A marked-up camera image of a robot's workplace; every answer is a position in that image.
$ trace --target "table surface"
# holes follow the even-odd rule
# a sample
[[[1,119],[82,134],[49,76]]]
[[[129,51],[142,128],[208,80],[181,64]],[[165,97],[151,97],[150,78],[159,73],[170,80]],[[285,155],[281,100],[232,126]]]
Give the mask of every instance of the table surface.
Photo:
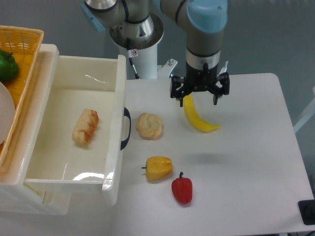
[[[212,104],[194,93],[200,116],[221,129],[200,133],[179,102],[169,98],[168,79],[127,81],[132,118],[124,150],[117,204],[101,195],[73,194],[65,216],[1,212],[7,235],[255,235],[314,230],[302,222],[297,202],[312,191],[278,78],[273,74],[231,76],[230,95]],[[142,112],[160,115],[163,135],[142,140],[135,130]],[[148,157],[173,160],[173,174],[147,182]],[[183,171],[193,183],[190,205],[178,204],[171,182]]]

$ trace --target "blue joint cover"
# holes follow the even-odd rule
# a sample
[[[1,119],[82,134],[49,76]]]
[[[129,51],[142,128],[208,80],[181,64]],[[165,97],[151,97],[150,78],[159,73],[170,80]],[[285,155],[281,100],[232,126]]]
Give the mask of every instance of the blue joint cover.
[[[227,0],[189,0],[187,15],[198,30],[220,32],[227,22]]]
[[[101,31],[105,31],[106,30],[106,28],[92,14],[92,12],[88,9],[88,7],[85,5],[84,2],[81,4],[81,8],[82,8],[83,14],[85,15],[85,17],[87,18],[87,20],[89,21],[90,25],[92,26],[92,28],[95,31],[101,32]]]
[[[161,0],[152,0],[155,6],[161,10]]]

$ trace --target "toy food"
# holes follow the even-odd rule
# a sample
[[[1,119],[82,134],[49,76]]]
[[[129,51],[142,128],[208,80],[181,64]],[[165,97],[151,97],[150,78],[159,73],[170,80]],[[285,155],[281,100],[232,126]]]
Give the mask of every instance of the toy food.
[[[179,203],[188,204],[191,202],[192,182],[189,178],[183,177],[183,172],[180,172],[179,178],[172,182],[172,192]]]
[[[86,146],[98,123],[97,111],[84,109],[72,132],[72,140],[80,146]]]
[[[156,140],[161,137],[163,121],[155,114],[142,113],[136,124],[140,136],[144,139]]]
[[[12,53],[0,49],[0,82],[5,83],[19,74],[20,68]]]
[[[146,177],[148,181],[164,178],[172,173],[173,164],[172,160],[165,156],[152,156],[147,159],[146,166],[142,167],[146,169]]]
[[[196,129],[202,132],[210,132],[212,130],[220,129],[219,124],[211,124],[205,120],[203,120],[195,110],[195,106],[193,104],[192,95],[189,94],[184,97],[183,107],[186,114],[186,117],[190,124]]]

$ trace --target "bread roll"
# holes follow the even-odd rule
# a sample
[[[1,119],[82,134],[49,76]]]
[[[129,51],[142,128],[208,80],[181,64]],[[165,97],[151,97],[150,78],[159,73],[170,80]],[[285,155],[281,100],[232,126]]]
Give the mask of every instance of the bread roll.
[[[142,138],[156,140],[161,137],[163,121],[155,114],[142,113],[138,118],[136,129]]]
[[[72,140],[80,146],[87,146],[96,129],[97,123],[97,111],[84,109],[72,132]]]

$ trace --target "white drawer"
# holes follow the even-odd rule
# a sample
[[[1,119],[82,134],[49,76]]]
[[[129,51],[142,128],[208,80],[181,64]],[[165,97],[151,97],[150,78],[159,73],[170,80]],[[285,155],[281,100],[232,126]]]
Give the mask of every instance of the white drawer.
[[[113,205],[118,194],[122,146],[127,143],[122,142],[124,116],[130,116],[124,107],[126,59],[121,55],[118,59],[58,56],[56,64],[56,70],[50,71],[53,78],[42,78],[52,80],[45,85],[48,101],[36,109],[32,100],[37,94],[44,95],[36,91],[35,85],[29,113],[35,113],[37,121],[26,116],[28,123],[24,126],[29,132],[25,138],[30,140],[21,144],[21,139],[16,139],[16,148],[21,146],[24,152],[19,158],[14,152],[10,154],[12,166],[0,182],[14,185],[23,181],[34,191],[99,192],[108,205]],[[71,135],[85,108],[96,110],[99,122],[88,147],[82,148]]]

